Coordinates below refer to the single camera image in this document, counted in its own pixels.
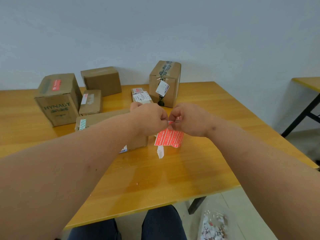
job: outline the forearm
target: forearm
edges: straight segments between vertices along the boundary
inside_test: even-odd
[[[1,159],[2,238],[53,239],[136,134],[128,113]]]
[[[320,174],[241,128],[214,118],[208,137],[221,151],[261,217],[280,239],[313,239]]]

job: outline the floor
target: floor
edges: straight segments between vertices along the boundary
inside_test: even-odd
[[[296,148],[302,151],[310,159],[320,160],[320,129],[302,132],[293,132],[288,137]],[[188,207],[192,201],[174,204],[185,229],[188,240],[196,240],[199,222],[205,207],[223,209],[230,215],[232,224],[232,237],[236,240],[277,240],[275,235],[254,209],[244,190],[236,188],[223,193],[210,195],[193,214],[188,214]],[[141,225],[146,211],[116,218],[118,228],[123,240],[140,240]],[[63,231],[61,240],[66,240],[70,230]]]

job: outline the leg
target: leg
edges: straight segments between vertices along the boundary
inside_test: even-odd
[[[304,111],[289,125],[289,127],[281,134],[282,137],[286,137],[290,132],[296,128],[296,126],[306,117],[310,115],[310,112],[320,103],[320,94],[305,108]]]
[[[191,206],[188,209],[189,215],[192,215],[195,213],[195,211],[198,209],[198,207],[201,205],[201,203],[205,200],[206,196],[196,198],[193,200]]]
[[[84,226],[78,226],[71,230],[68,240],[121,240],[114,219],[104,220]]]
[[[173,205],[148,210],[142,224],[141,240],[187,240]]]

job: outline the table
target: table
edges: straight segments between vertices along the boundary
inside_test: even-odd
[[[103,98],[103,111],[129,108],[130,89]],[[52,128],[33,100],[35,90],[0,91],[0,157],[74,132],[75,124]],[[198,104],[266,143],[318,166],[215,82],[181,83],[177,103]],[[121,153],[67,224],[81,226],[222,192],[240,184],[219,150],[207,138],[185,135],[180,148],[165,146],[158,158],[155,137],[147,147]]]
[[[295,77],[292,81],[317,91],[319,94],[281,134],[283,137],[289,135],[306,116],[320,123],[320,114],[317,116],[314,113],[311,113],[311,111],[320,103],[320,77]]]

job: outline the person's left hand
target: person's left hand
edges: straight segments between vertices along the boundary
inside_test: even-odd
[[[158,104],[133,102],[130,114],[138,126],[138,133],[145,136],[155,135],[169,125],[167,112]]]

